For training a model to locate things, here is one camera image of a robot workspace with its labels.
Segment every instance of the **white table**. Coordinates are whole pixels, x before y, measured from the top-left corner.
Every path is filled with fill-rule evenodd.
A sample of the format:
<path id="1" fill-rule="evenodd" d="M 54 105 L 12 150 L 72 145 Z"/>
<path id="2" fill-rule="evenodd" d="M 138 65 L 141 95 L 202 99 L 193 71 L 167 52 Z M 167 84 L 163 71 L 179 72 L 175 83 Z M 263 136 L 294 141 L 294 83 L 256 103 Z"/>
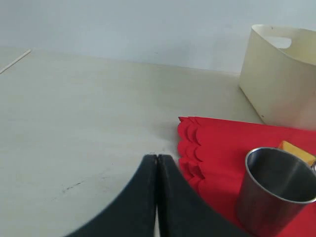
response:
<path id="1" fill-rule="evenodd" d="M 0 67 L 24 51 L 0 48 Z M 178 116 L 261 122 L 237 84 L 237 75 L 33 50 L 0 75 L 0 236 L 58 237 L 84 224 L 144 154 L 178 158 Z"/>

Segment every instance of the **metal cup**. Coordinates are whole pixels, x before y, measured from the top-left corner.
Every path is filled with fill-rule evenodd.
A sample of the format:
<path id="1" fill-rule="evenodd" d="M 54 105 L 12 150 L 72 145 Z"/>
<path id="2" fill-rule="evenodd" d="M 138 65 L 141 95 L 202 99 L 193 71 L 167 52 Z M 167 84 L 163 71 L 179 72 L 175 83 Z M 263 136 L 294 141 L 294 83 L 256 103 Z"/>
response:
<path id="1" fill-rule="evenodd" d="M 305 205 L 316 201 L 316 174 L 286 151 L 256 148 L 247 154 L 245 166 L 236 214 L 256 236 L 277 235 Z"/>

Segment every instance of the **cream storage bin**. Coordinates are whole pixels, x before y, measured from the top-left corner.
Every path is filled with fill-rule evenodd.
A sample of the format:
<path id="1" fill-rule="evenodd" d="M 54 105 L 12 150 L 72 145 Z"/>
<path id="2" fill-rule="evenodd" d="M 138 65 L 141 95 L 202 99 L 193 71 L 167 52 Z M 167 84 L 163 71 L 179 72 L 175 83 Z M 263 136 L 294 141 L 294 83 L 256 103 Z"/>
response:
<path id="1" fill-rule="evenodd" d="M 316 32 L 252 26 L 239 85 L 265 123 L 316 130 Z"/>

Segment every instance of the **yellow sponge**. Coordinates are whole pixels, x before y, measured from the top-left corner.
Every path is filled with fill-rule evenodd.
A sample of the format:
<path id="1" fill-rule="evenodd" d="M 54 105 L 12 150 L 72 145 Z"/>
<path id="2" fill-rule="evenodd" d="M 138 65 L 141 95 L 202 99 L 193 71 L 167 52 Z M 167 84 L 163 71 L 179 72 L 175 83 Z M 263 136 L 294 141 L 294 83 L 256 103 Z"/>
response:
<path id="1" fill-rule="evenodd" d="M 297 156 L 298 158 L 302 159 L 303 161 L 305 161 L 309 165 L 312 165 L 316 160 L 315 156 L 313 156 L 313 155 L 309 154 L 308 152 L 292 145 L 291 143 L 289 143 L 287 141 L 282 141 L 278 148 Z"/>

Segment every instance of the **red cloth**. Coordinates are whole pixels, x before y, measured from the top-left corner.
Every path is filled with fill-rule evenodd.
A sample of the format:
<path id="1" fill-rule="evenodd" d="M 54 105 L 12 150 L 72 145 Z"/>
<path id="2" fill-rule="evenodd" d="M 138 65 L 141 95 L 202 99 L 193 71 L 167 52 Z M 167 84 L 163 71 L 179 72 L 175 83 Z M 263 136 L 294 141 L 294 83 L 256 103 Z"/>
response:
<path id="1" fill-rule="evenodd" d="M 215 211 L 239 227 L 234 206 L 245 172 L 244 159 L 250 150 L 277 147 L 286 140 L 316 154 L 316 131 L 213 118 L 179 119 L 179 164 L 184 177 Z M 313 203 L 278 237 L 315 237 L 315 221 L 316 204 Z"/>

